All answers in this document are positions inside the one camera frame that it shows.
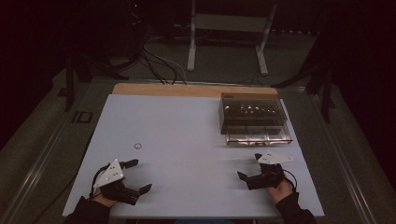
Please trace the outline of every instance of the person's left hand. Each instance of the person's left hand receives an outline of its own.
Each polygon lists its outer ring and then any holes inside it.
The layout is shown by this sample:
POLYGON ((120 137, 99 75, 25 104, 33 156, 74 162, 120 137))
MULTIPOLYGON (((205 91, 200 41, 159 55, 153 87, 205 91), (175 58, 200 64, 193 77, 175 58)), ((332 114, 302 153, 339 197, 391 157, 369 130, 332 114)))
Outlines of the person's left hand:
POLYGON ((109 199, 103 197, 102 191, 100 189, 97 189, 95 191, 95 193, 93 194, 93 197, 91 198, 91 201, 101 203, 102 205, 107 206, 107 207, 112 207, 112 206, 114 206, 114 204, 117 203, 117 201, 109 200, 109 199))

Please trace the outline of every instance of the person's right hand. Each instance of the person's right hand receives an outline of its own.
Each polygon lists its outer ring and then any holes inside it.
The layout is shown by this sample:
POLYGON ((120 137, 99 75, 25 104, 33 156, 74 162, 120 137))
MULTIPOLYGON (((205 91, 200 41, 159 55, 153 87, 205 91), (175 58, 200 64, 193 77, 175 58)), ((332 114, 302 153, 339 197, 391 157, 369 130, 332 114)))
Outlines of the person's right hand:
POLYGON ((293 185, 286 179, 283 179, 280 182, 280 184, 277 186, 277 188, 271 187, 271 188, 265 188, 265 190, 271 196, 272 200, 274 201, 274 204, 277 204, 282 199, 288 197, 293 193, 293 185))

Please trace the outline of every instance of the black sleeve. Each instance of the black sleeve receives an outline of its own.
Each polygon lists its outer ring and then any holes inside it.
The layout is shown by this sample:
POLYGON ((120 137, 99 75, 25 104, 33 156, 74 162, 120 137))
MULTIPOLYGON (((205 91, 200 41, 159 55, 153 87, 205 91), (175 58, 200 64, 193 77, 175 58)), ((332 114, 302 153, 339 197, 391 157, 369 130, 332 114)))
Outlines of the black sleeve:
POLYGON ((295 192, 276 204, 285 224, 317 223, 309 210, 300 207, 298 197, 299 193, 295 192))
POLYGON ((81 197, 75 211, 67 216, 64 224, 107 224, 110 208, 81 197))

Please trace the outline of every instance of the hand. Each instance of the hand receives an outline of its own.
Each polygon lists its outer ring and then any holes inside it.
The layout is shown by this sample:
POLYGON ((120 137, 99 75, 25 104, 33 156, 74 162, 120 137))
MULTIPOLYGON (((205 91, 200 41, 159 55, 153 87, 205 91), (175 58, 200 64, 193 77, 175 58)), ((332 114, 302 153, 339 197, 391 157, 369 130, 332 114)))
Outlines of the hand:
POLYGON ((112 207, 112 206, 114 206, 114 204, 117 203, 117 201, 109 200, 109 199, 103 197, 102 191, 100 189, 97 189, 95 191, 95 193, 93 194, 93 197, 91 198, 91 201, 101 203, 102 205, 107 206, 107 207, 112 207))
POLYGON ((286 179, 283 179, 280 182, 280 184, 277 186, 277 188, 271 187, 271 188, 265 188, 265 190, 271 196, 274 203, 277 204, 281 200, 283 200, 284 198, 288 197, 293 193, 293 185, 286 179))

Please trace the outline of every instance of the desk leg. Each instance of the desk leg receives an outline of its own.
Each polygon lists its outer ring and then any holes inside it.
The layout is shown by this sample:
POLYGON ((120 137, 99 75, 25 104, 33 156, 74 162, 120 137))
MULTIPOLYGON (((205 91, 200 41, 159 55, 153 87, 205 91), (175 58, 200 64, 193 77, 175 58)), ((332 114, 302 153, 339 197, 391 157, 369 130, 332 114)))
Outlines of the desk leg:
POLYGON ((265 62, 264 54, 262 52, 264 51, 265 43, 267 42, 268 35, 271 31, 276 8, 277 4, 273 4, 268 21, 267 23, 265 23, 264 30, 262 31, 262 42, 260 43, 260 45, 256 46, 257 59, 259 60, 260 73, 262 74, 262 76, 268 76, 267 63, 265 62))
POLYGON ((190 40, 190 51, 189 51, 189 59, 187 62, 187 70, 192 72, 195 67, 195 0, 192 0, 191 7, 191 40, 190 40))

